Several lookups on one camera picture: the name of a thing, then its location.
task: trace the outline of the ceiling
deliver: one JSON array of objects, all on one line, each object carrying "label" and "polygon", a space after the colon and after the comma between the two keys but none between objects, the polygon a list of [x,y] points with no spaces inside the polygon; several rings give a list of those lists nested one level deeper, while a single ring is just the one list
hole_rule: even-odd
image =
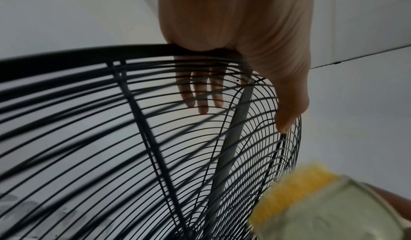
[{"label": "ceiling", "polygon": [[410,45],[410,12],[411,0],[315,0],[312,68]]}]

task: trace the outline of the fan grille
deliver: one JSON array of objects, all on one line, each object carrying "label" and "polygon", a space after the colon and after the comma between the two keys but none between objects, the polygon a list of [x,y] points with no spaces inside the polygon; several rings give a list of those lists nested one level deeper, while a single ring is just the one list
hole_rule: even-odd
[{"label": "fan grille", "polygon": [[[223,107],[214,91],[207,114],[187,108],[175,65],[226,70],[210,73]],[[253,206],[297,160],[301,119],[278,133],[271,85],[233,52],[120,46],[0,66],[0,240],[250,238]]]}]

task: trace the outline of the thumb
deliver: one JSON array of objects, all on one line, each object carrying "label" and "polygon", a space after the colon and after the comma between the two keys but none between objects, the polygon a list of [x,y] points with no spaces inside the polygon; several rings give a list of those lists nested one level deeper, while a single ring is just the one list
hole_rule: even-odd
[{"label": "thumb", "polygon": [[308,72],[305,71],[302,75],[286,82],[271,80],[278,100],[274,120],[279,132],[290,131],[295,120],[307,110],[310,102],[307,79]]}]

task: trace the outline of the white wall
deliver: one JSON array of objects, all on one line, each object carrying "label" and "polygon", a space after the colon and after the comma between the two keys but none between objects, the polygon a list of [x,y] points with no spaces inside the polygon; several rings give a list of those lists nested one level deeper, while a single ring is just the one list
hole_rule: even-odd
[{"label": "white wall", "polygon": [[143,0],[0,0],[0,59],[52,50],[164,43]]},{"label": "white wall", "polygon": [[299,163],[411,198],[411,48],[311,70]]}]

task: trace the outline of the hand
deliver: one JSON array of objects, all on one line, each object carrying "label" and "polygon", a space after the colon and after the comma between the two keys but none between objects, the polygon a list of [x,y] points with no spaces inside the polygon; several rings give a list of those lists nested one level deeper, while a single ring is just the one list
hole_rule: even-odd
[{"label": "hand", "polygon": [[[169,43],[194,51],[215,48],[236,50],[271,81],[278,98],[277,130],[286,133],[308,107],[310,29],[313,0],[159,0],[161,31]],[[199,70],[194,76],[209,72]],[[191,73],[177,72],[177,79]],[[204,93],[204,81],[194,86]],[[222,81],[210,81],[221,89]],[[180,86],[183,99],[193,97],[190,86]],[[221,95],[213,97],[222,106]],[[207,101],[197,101],[200,113]]]}]

